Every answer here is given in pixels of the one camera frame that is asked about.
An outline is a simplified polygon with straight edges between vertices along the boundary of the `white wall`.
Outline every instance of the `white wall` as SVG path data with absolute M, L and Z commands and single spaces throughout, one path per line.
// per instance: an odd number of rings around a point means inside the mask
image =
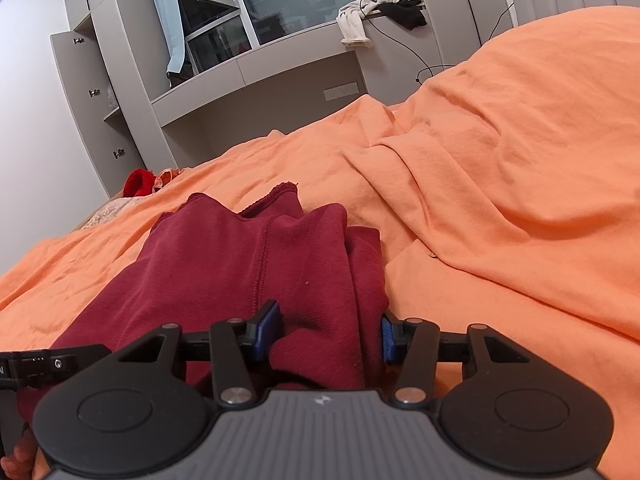
M 63 0 L 0 0 L 0 274 L 107 200 L 53 59 L 66 30 Z

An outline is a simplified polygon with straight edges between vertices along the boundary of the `black device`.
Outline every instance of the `black device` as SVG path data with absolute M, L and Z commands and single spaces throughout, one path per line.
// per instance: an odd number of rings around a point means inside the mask
M 305 383 L 265 364 L 280 325 L 268 301 L 251 320 L 190 334 L 167 323 L 114 353 L 0 352 L 0 387 L 63 380 L 32 424 L 50 480 L 602 478 L 606 402 L 487 325 L 448 333 L 387 312 L 383 358 L 401 365 L 388 396 L 270 389 Z M 210 361 L 208 397 L 184 383 L 187 361 Z M 441 399 L 438 362 L 463 371 Z

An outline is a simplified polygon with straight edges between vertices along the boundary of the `open cabinet door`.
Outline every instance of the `open cabinet door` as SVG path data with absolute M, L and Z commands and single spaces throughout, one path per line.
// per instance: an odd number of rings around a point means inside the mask
M 70 31 L 53 34 L 51 44 L 82 142 L 104 189 L 113 196 L 131 171 L 145 165 L 124 117 L 119 110 L 111 113 L 109 76 L 98 42 L 91 34 Z

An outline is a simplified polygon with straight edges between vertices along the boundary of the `orange blanket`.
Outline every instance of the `orange blanket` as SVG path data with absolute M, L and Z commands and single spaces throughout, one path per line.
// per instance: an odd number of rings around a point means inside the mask
M 488 323 L 603 395 L 616 428 L 601 470 L 636 479 L 639 121 L 639 9 L 530 23 L 395 113 L 365 96 L 187 170 L 108 224 L 41 242 L 0 279 L 0 349 L 49 345 L 190 193 L 240 210 L 290 180 L 306 210 L 341 202 L 380 230 L 396 314 L 449 331 Z M 448 385 L 458 375 L 438 371 Z

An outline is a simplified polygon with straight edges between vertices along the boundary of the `circular black cover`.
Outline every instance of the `circular black cover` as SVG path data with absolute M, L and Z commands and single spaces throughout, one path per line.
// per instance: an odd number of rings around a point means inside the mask
M 207 409 L 193 388 L 149 364 L 95 370 L 59 384 L 36 407 L 33 431 L 54 466 L 127 478 L 163 468 L 194 446 Z
M 453 388 L 440 405 L 440 425 L 465 454 L 522 475 L 594 466 L 613 420 L 591 389 L 547 366 L 500 364 Z

